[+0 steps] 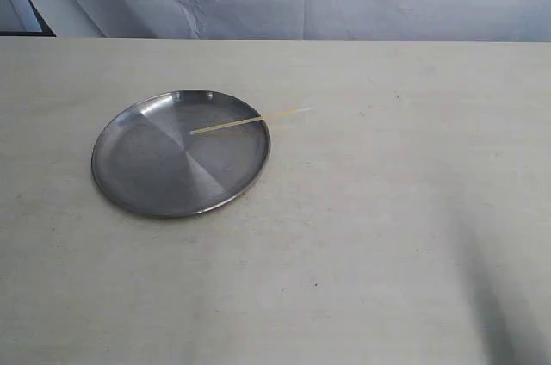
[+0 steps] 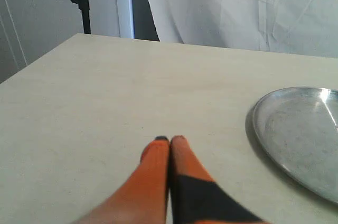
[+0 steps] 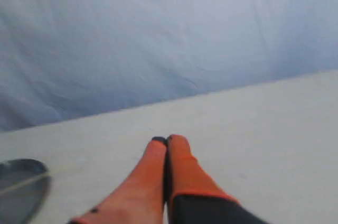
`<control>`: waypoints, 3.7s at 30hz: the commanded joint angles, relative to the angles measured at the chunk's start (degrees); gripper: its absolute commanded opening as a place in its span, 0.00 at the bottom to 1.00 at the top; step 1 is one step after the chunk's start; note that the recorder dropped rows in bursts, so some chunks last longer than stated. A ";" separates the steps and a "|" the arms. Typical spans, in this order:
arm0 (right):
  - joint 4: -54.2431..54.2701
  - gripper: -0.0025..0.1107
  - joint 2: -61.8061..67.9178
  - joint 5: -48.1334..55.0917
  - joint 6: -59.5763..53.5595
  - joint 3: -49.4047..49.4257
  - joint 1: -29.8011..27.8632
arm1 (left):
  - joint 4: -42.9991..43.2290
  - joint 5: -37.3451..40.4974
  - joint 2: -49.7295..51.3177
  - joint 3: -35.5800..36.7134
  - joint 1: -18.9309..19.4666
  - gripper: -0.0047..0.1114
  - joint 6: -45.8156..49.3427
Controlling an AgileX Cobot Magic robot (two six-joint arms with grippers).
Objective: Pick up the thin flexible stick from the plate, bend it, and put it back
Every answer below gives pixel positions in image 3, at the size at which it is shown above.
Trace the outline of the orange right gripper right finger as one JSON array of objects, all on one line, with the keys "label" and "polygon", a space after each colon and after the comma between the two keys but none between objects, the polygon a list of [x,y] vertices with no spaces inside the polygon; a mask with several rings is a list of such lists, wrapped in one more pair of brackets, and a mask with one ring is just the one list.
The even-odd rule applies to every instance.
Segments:
[{"label": "orange right gripper right finger", "polygon": [[167,138],[169,223],[266,223],[224,192],[201,168],[188,140]]}]

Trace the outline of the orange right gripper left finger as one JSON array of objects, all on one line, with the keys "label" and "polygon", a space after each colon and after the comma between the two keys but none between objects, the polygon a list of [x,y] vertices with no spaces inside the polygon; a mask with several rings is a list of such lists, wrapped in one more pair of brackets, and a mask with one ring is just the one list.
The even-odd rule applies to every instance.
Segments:
[{"label": "orange right gripper left finger", "polygon": [[122,184],[69,223],[163,223],[165,141],[163,137],[153,137]]}]

